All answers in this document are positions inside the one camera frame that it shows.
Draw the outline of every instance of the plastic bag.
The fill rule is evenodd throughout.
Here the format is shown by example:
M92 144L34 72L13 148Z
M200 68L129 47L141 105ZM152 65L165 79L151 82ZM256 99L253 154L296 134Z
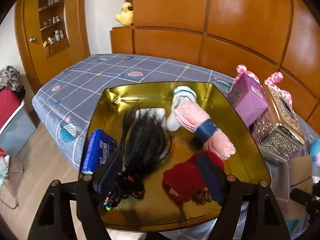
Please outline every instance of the plastic bag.
M2 184L4 183L5 176L8 173L8 165L5 161L4 157L0 157L0 188L2 188Z

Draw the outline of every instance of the gold tray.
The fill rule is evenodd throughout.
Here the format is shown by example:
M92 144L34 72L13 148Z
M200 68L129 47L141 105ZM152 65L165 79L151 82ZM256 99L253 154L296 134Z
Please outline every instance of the gold tray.
M94 111L87 140L92 131L101 128L119 141L124 113L137 103L140 108L165 108L168 117L172 92L178 86L188 86L196 92L197 103L235 145L236 154L224 161L226 174L233 174L243 182L265 180L270 183L268 170L249 130L223 94L210 83L156 82L108 88ZM163 190L163 172L186 161L194 153L189 148L194 134L180 128L172 135L173 152L154 174L145 179L145 198L142 201L134 198L122 200L120 204L124 206L119 210L100 208L106 228L139 232L175 230L207 222L219 215L220 206L216 202L199 205L189 201L177 206Z

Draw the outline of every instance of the red knit item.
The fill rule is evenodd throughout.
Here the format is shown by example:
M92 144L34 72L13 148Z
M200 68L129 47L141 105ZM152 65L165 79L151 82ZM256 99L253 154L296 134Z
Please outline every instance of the red knit item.
M6 157L6 156L7 156L7 155L6 155L5 150L0 147L0 158L1 158L1 157Z
M178 202L188 202L193 194L206 187L197 166L197 157L202 152L205 152L215 165L224 170L223 161L213 152L204 150L196 152L186 162L178 163L164 172L162 187L170 198ZM178 196L170 193L170 189L173 189Z

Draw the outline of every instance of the gold tissue box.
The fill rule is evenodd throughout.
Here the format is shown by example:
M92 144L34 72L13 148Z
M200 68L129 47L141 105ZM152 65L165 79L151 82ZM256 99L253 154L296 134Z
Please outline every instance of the gold tissue box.
M264 158L286 163L304 145L295 112L277 91L262 85L269 108L253 123L252 136Z

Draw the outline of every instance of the gray bedsheet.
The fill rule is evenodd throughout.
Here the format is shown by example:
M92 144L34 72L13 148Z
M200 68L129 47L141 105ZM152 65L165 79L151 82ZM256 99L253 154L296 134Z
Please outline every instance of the gray bedsheet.
M156 81L210 82L227 95L233 78L171 59L96 54L51 79L34 96L32 104L61 152L79 170L85 136L102 92L109 87ZM306 145L296 155L303 156L307 154L307 146L318 135L301 118L299 121ZM285 214L290 188L290 163L280 166L267 163L267 167L272 176L273 192Z

